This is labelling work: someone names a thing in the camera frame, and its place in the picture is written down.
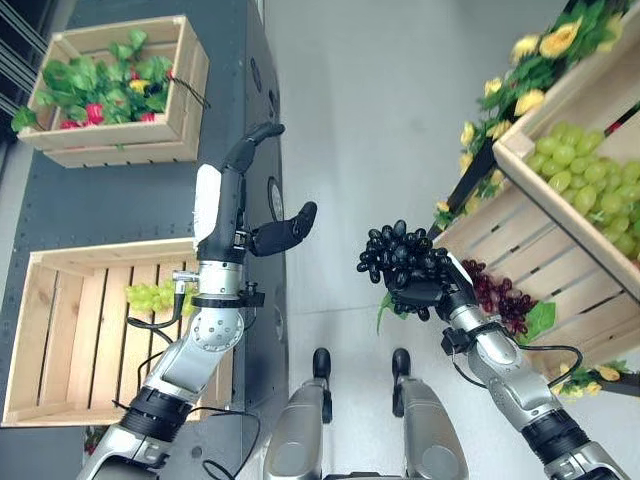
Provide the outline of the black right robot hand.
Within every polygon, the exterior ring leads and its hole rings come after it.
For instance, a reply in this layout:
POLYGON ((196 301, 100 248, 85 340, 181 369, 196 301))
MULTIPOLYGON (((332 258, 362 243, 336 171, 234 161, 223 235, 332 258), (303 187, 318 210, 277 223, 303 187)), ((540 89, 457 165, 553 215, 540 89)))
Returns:
POLYGON ((479 305, 472 280, 452 253, 445 248, 432 249, 423 263, 427 264, 424 268, 415 265, 383 273, 384 284, 395 305, 417 313, 423 321, 429 315, 421 312, 433 309, 448 323, 456 309, 479 305))

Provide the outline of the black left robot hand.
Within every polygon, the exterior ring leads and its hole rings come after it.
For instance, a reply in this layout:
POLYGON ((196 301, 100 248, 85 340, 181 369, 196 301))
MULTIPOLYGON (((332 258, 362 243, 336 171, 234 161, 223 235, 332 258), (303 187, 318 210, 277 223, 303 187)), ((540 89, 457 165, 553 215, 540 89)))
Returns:
POLYGON ((220 168, 210 163, 198 167, 193 212, 198 261, 241 264, 246 251, 256 257, 282 253, 299 245, 311 231, 317 214, 314 202, 305 203, 289 220, 267 223, 251 231, 243 228, 245 174, 258 146, 284 131, 285 126, 280 123, 259 124, 236 142, 220 168))

